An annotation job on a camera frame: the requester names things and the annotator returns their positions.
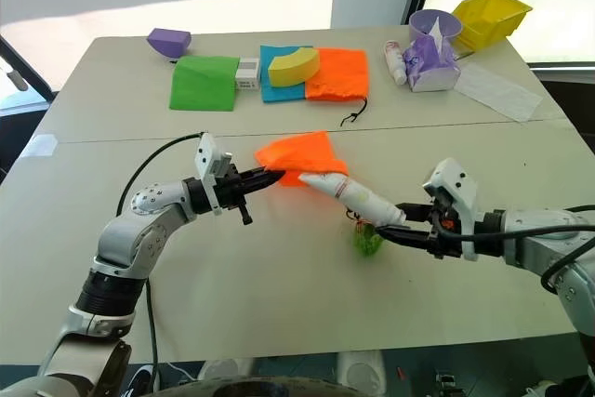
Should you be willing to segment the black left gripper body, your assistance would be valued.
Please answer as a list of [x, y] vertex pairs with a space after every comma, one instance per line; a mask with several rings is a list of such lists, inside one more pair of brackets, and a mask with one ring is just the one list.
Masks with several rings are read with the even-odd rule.
[[244, 225], [253, 222], [247, 210], [244, 180], [235, 166], [229, 166], [226, 173], [216, 180], [215, 193], [219, 208], [226, 210], [238, 209]]

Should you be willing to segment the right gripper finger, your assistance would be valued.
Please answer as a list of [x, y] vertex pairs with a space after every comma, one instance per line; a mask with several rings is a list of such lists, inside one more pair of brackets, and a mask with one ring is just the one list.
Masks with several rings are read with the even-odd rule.
[[391, 225], [375, 227], [375, 232], [382, 239], [397, 245], [413, 248], [433, 247], [433, 239], [429, 232]]
[[396, 207], [403, 211], [407, 221], [431, 222], [433, 205], [400, 203]]

